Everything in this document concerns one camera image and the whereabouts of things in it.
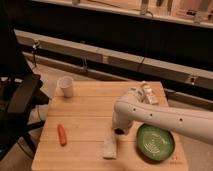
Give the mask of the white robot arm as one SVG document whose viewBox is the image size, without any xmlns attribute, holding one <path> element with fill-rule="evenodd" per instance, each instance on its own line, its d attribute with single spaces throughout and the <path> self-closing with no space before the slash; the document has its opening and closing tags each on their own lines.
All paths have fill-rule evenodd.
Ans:
<svg viewBox="0 0 213 171">
<path fill-rule="evenodd" d="M 213 144 L 213 112 L 150 105 L 142 99 L 138 91 L 129 91 L 114 103 L 114 129 L 127 134 L 138 121 Z"/>
</svg>

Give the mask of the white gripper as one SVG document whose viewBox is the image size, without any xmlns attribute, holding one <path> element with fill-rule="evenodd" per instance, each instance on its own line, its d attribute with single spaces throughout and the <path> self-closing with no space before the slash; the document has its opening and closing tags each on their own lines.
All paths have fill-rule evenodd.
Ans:
<svg viewBox="0 0 213 171">
<path fill-rule="evenodd" d="M 114 117 L 112 119 L 112 129 L 117 135 L 127 135 L 133 125 L 132 121 L 120 120 Z"/>
</svg>

